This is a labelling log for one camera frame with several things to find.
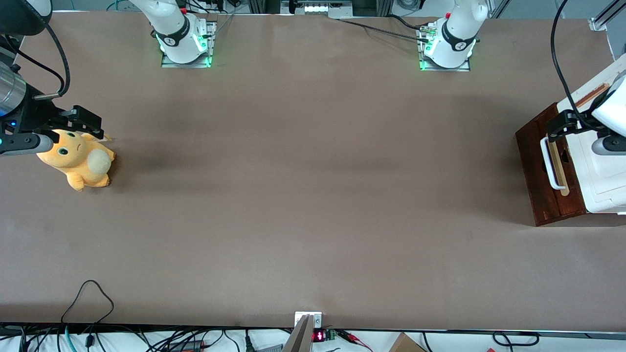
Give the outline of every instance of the red wire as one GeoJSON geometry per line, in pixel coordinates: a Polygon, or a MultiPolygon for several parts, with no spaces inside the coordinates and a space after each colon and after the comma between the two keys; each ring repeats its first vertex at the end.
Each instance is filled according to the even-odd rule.
{"type": "Polygon", "coordinates": [[[356,344],[358,344],[359,346],[363,346],[363,347],[365,347],[365,348],[369,349],[369,352],[374,352],[374,351],[373,351],[373,350],[372,350],[372,349],[371,349],[368,345],[366,345],[366,344],[365,344],[363,341],[361,341],[361,340],[356,341],[356,344]]]}
{"type": "Polygon", "coordinates": [[[365,344],[365,342],[361,341],[358,337],[354,336],[353,334],[349,334],[348,338],[350,338],[355,344],[358,344],[359,346],[369,349],[369,352],[374,352],[368,345],[365,344]]]}

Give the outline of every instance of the metal frame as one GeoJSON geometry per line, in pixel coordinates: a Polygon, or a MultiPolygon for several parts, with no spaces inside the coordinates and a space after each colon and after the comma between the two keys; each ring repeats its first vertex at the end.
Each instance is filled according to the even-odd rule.
{"type": "Polygon", "coordinates": [[[498,7],[493,10],[490,18],[500,18],[500,16],[502,16],[502,13],[505,12],[506,7],[509,6],[510,3],[511,0],[502,0],[502,2],[500,2],[500,5],[498,5],[498,7]]]}
{"type": "Polygon", "coordinates": [[[605,31],[607,23],[615,18],[623,9],[626,9],[626,0],[613,0],[598,16],[592,17],[589,25],[594,31],[605,31]]]}

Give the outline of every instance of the wooden drawer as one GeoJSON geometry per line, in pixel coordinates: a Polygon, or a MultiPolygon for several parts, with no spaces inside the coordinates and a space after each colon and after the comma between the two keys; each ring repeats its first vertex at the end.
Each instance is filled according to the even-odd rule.
{"type": "Polygon", "coordinates": [[[554,103],[515,133],[537,226],[588,213],[565,138],[559,139],[556,145],[570,193],[563,196],[552,189],[548,181],[539,143],[546,136],[546,121],[557,114],[557,103],[554,103]]]}

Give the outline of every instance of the silver cylinder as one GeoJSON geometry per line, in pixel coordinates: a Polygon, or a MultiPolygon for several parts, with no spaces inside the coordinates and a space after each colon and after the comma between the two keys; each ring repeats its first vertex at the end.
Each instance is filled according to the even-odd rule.
{"type": "Polygon", "coordinates": [[[26,94],[26,82],[0,62],[0,117],[18,107],[26,94]]]}

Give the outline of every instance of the white floor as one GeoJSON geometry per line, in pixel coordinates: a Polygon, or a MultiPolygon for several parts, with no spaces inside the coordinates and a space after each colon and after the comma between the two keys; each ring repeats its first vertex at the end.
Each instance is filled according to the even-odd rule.
{"type": "MultiPolygon", "coordinates": [[[[204,341],[213,343],[219,336],[220,331],[209,332],[204,341]]],[[[239,345],[239,352],[245,351],[245,333],[243,330],[227,331],[228,336],[234,339],[239,345]]],[[[387,352],[393,345],[399,333],[385,331],[351,331],[363,342],[368,344],[374,352],[387,352]]],[[[169,337],[171,333],[147,333],[146,336],[151,343],[155,343],[161,339],[169,337]]],[[[424,346],[424,340],[421,333],[408,333],[408,335],[417,344],[424,346]]],[[[71,335],[72,342],[77,352],[85,352],[85,334],[81,336],[71,335]]],[[[284,344],[289,335],[277,329],[250,330],[250,339],[256,350],[268,348],[278,344],[284,344]]],[[[148,349],[148,346],[137,336],[131,333],[102,333],[100,339],[105,347],[106,352],[142,352],[148,349]]],[[[534,338],[511,337],[513,343],[527,343],[534,338]]],[[[18,352],[19,337],[0,341],[0,351],[18,352]]],[[[445,333],[429,333],[428,341],[433,352],[486,352],[489,348],[493,348],[496,352],[510,352],[508,348],[498,346],[491,339],[491,335],[477,334],[445,334],[445,333]]],[[[36,346],[35,340],[31,343],[29,351],[34,351],[36,346]]],[[[61,352],[71,352],[68,344],[61,336],[60,341],[61,352]]],[[[350,344],[341,339],[326,341],[323,343],[314,343],[312,352],[326,352],[335,348],[340,348],[339,352],[368,352],[365,348],[350,344]]],[[[49,336],[41,345],[41,352],[58,352],[56,346],[56,336],[49,336]]],[[[102,349],[96,342],[91,347],[92,352],[101,352],[102,349]]],[[[222,337],[218,343],[211,346],[206,351],[210,352],[237,352],[235,344],[222,337]]],[[[618,352],[626,351],[626,341],[602,340],[602,339],[582,339],[582,338],[541,338],[540,342],[532,347],[515,347],[515,352],[618,352]]]]}

